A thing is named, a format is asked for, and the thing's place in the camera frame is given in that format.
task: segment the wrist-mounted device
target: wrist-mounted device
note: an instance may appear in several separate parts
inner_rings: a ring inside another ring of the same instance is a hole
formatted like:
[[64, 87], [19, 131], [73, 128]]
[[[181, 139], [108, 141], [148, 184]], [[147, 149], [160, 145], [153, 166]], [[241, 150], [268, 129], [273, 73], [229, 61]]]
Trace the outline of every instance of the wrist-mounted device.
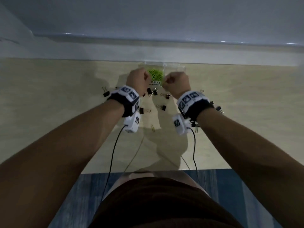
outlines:
[[177, 105], [185, 118], [196, 122], [197, 116], [204, 109], [214, 108], [209, 99], [198, 91], [187, 91], [177, 101]]
[[124, 105], [123, 118], [132, 116], [139, 108], [139, 94], [127, 85], [111, 92], [107, 100], [109, 99], [114, 99]]

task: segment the blue floor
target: blue floor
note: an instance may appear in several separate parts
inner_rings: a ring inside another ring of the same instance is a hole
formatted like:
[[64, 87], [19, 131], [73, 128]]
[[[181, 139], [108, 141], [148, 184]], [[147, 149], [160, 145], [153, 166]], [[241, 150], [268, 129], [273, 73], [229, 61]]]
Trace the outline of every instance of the blue floor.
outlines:
[[[232, 169], [185, 171], [245, 228], [281, 228]], [[110, 176], [106, 192], [121, 173]], [[108, 174], [82, 174], [49, 228], [87, 228], [101, 201]]]

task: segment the white wall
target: white wall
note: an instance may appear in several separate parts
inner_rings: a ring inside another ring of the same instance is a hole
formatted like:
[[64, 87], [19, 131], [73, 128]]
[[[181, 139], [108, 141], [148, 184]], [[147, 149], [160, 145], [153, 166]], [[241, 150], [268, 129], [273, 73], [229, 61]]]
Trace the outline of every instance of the white wall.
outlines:
[[0, 4], [0, 57], [105, 61], [161, 61], [237, 65], [297, 66], [304, 49], [201, 43], [98, 39], [49, 39], [31, 31]]

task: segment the label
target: label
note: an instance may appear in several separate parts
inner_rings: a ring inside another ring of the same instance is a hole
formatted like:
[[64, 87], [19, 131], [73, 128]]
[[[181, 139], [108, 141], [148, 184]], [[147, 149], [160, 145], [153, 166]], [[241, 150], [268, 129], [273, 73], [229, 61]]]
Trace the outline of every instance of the label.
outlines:
[[153, 85], [153, 86], [161, 86], [161, 82], [160, 82], [160, 81], [151, 81], [151, 82], [150, 82], [150, 85]]

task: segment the clear plastic box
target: clear plastic box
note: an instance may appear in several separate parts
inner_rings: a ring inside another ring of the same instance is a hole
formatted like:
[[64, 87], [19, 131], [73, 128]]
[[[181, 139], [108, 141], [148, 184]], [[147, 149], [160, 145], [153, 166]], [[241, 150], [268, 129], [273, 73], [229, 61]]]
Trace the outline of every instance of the clear plastic box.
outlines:
[[[163, 73], [162, 79], [171, 72], [185, 72], [186, 70], [185, 66], [181, 66], [180, 64], [167, 64], [164, 62], [144, 62], [139, 67], [144, 67], [147, 71], [152, 69], [159, 70]], [[162, 86], [162, 79], [152, 79], [150, 85]]]

